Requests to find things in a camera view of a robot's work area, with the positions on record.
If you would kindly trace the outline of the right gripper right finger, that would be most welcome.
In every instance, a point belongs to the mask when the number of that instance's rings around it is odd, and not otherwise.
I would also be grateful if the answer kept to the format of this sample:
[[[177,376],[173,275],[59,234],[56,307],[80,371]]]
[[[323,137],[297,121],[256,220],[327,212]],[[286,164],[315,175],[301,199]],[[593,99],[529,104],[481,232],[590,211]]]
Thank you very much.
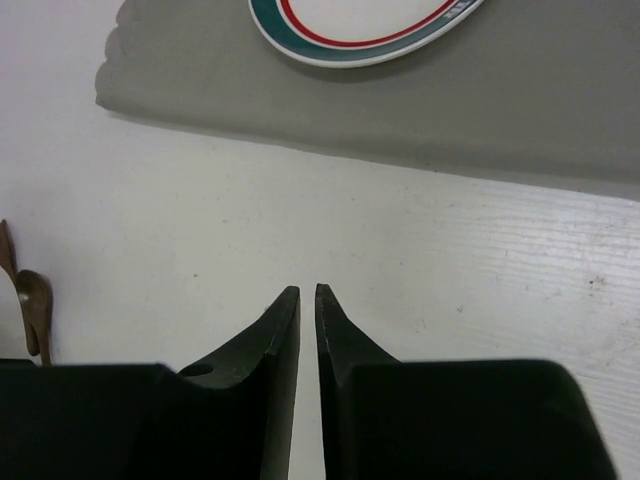
[[[613,479],[581,388],[539,359],[402,362],[315,291],[330,479]]]

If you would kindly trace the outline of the grey cloth placemat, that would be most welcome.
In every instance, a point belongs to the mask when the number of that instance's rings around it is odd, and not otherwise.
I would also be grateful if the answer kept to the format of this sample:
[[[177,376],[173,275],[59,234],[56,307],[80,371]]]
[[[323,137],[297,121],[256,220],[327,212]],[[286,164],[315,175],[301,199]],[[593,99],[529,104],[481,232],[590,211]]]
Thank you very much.
[[[349,70],[278,52],[244,1],[127,1],[95,89],[148,125],[639,196],[635,1],[487,1],[416,52]]]

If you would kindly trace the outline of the brown wooden spoon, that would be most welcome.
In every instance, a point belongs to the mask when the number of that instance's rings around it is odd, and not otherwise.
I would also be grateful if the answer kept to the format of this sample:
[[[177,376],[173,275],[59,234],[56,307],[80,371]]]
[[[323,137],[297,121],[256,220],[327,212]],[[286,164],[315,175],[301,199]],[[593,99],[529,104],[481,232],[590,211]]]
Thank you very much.
[[[22,270],[16,277],[15,288],[21,307],[27,351],[31,356],[40,356],[43,366],[51,366],[51,285],[43,275],[31,270]]]

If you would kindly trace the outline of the white plate with green rim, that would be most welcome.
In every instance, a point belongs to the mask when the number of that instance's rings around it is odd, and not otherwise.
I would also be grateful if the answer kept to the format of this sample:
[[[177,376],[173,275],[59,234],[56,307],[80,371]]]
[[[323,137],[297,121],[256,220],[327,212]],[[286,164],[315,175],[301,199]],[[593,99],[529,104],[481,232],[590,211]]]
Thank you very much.
[[[412,53],[451,31],[478,0],[250,0],[256,28],[297,62],[355,69]]]

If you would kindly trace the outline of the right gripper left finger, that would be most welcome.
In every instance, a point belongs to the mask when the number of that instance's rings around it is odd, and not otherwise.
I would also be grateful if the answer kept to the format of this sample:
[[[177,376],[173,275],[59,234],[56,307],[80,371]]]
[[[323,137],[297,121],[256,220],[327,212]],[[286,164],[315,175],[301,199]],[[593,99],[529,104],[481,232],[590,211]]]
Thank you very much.
[[[5,479],[284,479],[300,291],[201,359],[1,369]]]

